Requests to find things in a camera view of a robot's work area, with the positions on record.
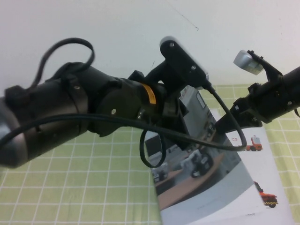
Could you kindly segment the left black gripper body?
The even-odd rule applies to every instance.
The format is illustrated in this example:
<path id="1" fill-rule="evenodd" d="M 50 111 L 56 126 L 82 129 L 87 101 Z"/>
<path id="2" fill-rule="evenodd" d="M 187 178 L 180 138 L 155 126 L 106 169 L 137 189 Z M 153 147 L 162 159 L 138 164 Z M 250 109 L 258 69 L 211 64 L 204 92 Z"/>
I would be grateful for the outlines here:
<path id="1" fill-rule="evenodd" d="M 153 90 L 157 100 L 157 112 L 152 119 L 153 131 L 174 141 L 187 140 L 189 135 L 178 132 L 179 111 L 183 117 L 188 113 L 186 106 L 180 100 L 180 92 L 184 85 L 154 84 Z"/>

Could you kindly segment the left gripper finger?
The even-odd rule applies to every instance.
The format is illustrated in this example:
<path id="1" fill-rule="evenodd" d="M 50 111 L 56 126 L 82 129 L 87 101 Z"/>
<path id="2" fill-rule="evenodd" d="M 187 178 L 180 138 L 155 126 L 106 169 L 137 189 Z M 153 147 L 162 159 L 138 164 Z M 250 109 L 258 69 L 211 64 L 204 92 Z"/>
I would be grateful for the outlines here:
<path id="1" fill-rule="evenodd" d="M 188 135 L 188 129 L 187 126 L 185 124 L 182 112 L 179 111 L 179 118 L 178 118 L 178 132 L 182 133 L 184 135 Z M 184 141 L 184 140 L 178 140 L 178 146 L 182 149 L 182 150 L 186 150 L 189 147 L 189 143 Z"/>

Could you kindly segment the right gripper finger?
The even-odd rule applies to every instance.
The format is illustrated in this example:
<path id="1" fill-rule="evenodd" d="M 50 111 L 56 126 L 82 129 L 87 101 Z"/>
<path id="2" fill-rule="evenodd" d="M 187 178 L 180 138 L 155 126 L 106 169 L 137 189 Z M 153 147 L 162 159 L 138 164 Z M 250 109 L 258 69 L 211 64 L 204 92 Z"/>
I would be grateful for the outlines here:
<path id="1" fill-rule="evenodd" d="M 226 133 L 236 131 L 234 122 L 228 114 L 225 114 L 218 121 L 216 121 L 215 129 L 217 133 L 220 135 L 224 135 Z"/>

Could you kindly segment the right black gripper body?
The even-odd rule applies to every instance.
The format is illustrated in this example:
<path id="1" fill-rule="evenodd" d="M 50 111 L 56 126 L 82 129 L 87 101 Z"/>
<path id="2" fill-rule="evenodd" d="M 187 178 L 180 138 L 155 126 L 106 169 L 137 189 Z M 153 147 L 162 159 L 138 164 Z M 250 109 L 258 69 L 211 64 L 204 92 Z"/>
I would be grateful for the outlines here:
<path id="1" fill-rule="evenodd" d="M 242 128 L 261 127 L 288 113 L 288 92 L 282 80 L 255 83 L 249 94 L 233 103 L 230 112 Z"/>

